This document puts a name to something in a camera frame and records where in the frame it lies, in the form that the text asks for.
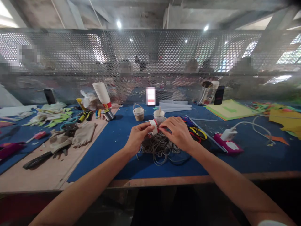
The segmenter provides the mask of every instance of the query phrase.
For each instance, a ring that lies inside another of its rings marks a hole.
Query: ceiling
[[[282,27],[300,29],[301,11],[290,7],[287,0],[0,0],[0,27],[118,29],[119,21],[121,29],[264,30],[284,13]]]

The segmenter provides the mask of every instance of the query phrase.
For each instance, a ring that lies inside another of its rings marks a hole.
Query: bundle of wire
[[[138,153],[149,153],[153,155],[153,160],[155,165],[160,166],[163,165],[168,159],[171,162],[183,162],[188,159],[182,160],[171,160],[169,155],[179,154],[181,149],[178,148],[173,142],[171,142],[163,133],[157,133],[150,139],[145,139],[142,142],[140,150]],[[164,158],[161,162],[157,160],[157,158]]]

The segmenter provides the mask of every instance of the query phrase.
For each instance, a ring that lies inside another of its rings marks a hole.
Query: forearm
[[[198,144],[191,155],[207,170],[225,195],[242,211],[285,214],[267,194],[250,180],[201,145]]]
[[[58,195],[33,220],[33,225],[73,225],[132,158],[122,149]]]

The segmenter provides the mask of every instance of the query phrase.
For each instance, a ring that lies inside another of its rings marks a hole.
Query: hand
[[[172,134],[163,127],[168,127]],[[185,152],[191,152],[199,145],[190,135],[187,125],[180,117],[169,117],[159,125],[159,130],[167,138]]]
[[[150,138],[148,134],[154,130],[154,126],[151,126],[150,122],[145,122],[140,125],[134,126],[129,135],[129,139],[124,146],[124,149],[131,153],[133,156],[136,155],[140,149],[141,143],[145,137]]]

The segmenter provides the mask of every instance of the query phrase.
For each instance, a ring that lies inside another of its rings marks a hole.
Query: white phone charger
[[[237,131],[233,128],[231,129],[226,129],[223,134],[220,136],[220,138],[223,140],[223,141],[230,141],[232,140],[235,135],[237,134]]]

